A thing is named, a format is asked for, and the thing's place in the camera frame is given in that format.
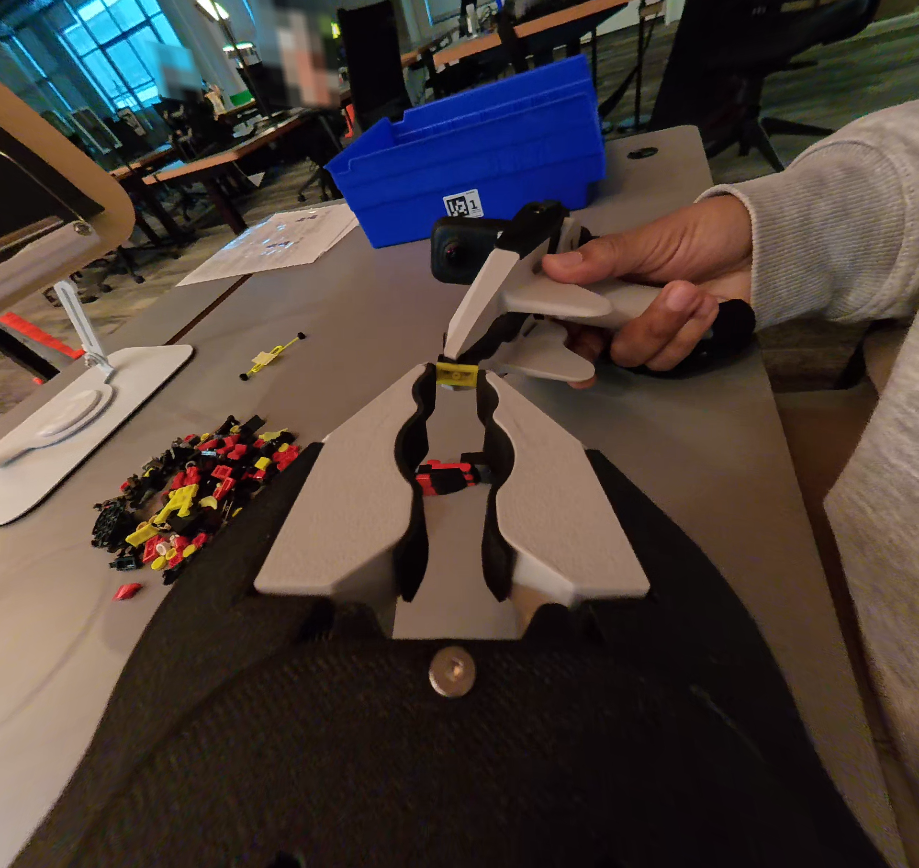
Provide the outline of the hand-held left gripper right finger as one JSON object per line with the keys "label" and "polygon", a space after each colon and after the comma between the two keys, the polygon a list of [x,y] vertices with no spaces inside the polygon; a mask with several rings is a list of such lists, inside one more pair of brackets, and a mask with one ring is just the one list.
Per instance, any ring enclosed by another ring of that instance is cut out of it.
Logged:
{"label": "hand-held left gripper right finger", "polygon": [[649,578],[580,440],[495,372],[477,383],[491,473],[482,536],[486,585],[526,630],[547,604],[645,598]]}

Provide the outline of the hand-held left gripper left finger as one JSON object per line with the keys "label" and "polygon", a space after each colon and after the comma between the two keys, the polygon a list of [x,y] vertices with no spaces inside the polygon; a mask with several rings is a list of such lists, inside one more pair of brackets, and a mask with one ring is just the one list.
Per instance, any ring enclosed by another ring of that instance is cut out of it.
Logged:
{"label": "hand-held left gripper left finger", "polygon": [[398,599],[426,575],[416,470],[427,457],[435,368],[411,368],[323,440],[255,579],[257,592],[362,604],[393,635]]}

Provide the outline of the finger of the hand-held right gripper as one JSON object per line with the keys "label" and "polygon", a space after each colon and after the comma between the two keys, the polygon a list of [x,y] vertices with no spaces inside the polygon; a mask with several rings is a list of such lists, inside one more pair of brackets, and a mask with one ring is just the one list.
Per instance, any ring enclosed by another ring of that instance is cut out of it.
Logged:
{"label": "finger of the hand-held right gripper", "polygon": [[447,359],[457,360],[477,346],[506,314],[596,319],[611,313],[601,294],[545,275],[541,263],[548,249],[548,243],[541,243],[524,257],[503,248],[489,255],[448,324]]}
{"label": "finger of the hand-held right gripper", "polygon": [[570,350],[567,340],[568,331],[558,322],[525,322],[521,332],[500,344],[480,368],[565,383],[589,381],[595,374],[593,362]]}

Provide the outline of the black lego car assembly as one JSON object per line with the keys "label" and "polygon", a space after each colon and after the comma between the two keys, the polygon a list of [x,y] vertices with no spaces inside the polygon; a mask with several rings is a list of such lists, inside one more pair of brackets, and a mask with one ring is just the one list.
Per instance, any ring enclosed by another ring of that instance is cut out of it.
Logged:
{"label": "black lego car assembly", "polygon": [[479,484],[490,484],[492,470],[482,451],[466,451],[454,461],[430,458],[420,463],[415,480],[423,496],[445,496]]}

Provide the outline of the pile of lego pieces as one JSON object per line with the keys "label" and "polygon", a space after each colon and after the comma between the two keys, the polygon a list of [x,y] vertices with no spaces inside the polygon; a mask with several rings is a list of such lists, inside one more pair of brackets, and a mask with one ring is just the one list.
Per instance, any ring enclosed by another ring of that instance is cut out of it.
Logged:
{"label": "pile of lego pieces", "polygon": [[93,505],[90,543],[113,571],[171,586],[302,453],[295,432],[267,430],[259,416],[177,437]]}

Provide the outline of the person's right hand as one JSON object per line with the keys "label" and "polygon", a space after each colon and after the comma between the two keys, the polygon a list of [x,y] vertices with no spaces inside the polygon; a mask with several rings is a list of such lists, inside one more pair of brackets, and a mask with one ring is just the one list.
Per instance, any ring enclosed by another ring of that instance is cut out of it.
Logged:
{"label": "person's right hand", "polygon": [[650,306],[611,333],[565,322],[568,350],[596,365],[666,372],[706,335],[729,300],[752,303],[752,224],[745,205],[717,195],[647,225],[546,255],[546,276],[587,287],[607,279],[660,287]]}

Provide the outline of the blue plastic bin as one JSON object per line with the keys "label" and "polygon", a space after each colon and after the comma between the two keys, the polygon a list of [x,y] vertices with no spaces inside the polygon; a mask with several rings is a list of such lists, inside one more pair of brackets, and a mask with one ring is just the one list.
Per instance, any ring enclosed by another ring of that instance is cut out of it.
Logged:
{"label": "blue plastic bin", "polygon": [[528,203],[587,207],[605,142],[586,56],[381,119],[327,165],[374,248],[446,216],[509,219]]}

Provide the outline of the white instruction sheet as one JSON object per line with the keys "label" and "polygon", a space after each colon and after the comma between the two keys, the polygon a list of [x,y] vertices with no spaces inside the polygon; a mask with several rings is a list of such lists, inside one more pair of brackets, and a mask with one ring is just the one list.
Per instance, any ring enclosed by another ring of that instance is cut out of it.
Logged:
{"label": "white instruction sheet", "polygon": [[178,286],[312,264],[358,226],[344,202],[273,214],[214,253]]}

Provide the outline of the white metal screen stand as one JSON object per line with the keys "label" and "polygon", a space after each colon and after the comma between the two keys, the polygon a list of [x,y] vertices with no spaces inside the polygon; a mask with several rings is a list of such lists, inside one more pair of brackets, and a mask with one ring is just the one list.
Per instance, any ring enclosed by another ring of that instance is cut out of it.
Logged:
{"label": "white metal screen stand", "polygon": [[22,248],[2,261],[2,304],[53,286],[84,351],[32,395],[2,416],[1,523],[24,518],[192,359],[190,345],[108,350],[68,276],[124,244],[102,216],[68,223],[48,218],[13,233]]}

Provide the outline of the red metal bar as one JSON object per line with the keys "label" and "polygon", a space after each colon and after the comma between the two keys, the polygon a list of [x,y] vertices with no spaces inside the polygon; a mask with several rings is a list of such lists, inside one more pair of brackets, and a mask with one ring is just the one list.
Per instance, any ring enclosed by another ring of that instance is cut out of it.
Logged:
{"label": "red metal bar", "polygon": [[1,355],[25,371],[35,383],[46,383],[74,361],[83,358],[74,349],[21,316],[1,315]]}

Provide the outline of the screen with tan frame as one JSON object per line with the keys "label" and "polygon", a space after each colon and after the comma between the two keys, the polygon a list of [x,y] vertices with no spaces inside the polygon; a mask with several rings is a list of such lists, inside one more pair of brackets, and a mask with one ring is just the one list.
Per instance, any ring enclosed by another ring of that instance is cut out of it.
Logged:
{"label": "screen with tan frame", "polygon": [[99,236],[88,260],[130,238],[135,209],[120,183],[5,85],[1,129],[2,234],[79,220]]}

